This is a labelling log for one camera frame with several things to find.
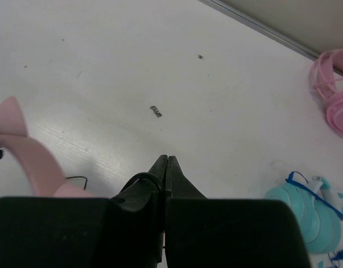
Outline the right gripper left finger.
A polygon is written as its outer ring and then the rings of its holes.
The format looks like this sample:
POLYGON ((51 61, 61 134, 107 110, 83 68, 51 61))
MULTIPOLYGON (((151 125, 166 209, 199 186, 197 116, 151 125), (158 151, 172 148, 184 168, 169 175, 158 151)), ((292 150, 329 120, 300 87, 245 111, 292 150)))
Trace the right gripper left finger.
POLYGON ((167 156, 108 198, 0 198, 0 267, 157 267, 167 156))

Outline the pink blue cat-ear headphones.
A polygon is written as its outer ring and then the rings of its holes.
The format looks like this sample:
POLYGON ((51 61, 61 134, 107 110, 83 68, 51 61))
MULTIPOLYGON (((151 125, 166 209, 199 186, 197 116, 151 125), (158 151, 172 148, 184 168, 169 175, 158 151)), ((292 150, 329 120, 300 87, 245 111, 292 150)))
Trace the pink blue cat-ear headphones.
POLYGON ((35 196, 92 198, 84 189, 70 184, 53 154, 28 135, 26 121, 16 97, 0 104, 0 149, 8 150, 23 168, 35 196))

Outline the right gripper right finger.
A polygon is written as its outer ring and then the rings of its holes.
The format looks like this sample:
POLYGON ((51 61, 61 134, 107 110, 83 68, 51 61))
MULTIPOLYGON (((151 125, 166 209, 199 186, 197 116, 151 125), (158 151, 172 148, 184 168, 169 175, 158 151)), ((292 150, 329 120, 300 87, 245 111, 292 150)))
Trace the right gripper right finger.
POLYGON ((278 200, 209 199, 174 156, 165 174, 168 267, 310 267, 290 208, 278 200))

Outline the teal cat-ear headphones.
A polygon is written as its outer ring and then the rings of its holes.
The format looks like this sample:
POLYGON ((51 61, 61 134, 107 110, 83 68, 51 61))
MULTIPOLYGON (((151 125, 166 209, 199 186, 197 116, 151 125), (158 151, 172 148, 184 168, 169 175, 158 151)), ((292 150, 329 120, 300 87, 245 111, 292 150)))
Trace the teal cat-ear headphones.
POLYGON ((289 206, 313 267, 343 267, 343 186, 323 176, 273 171, 261 195, 289 206))

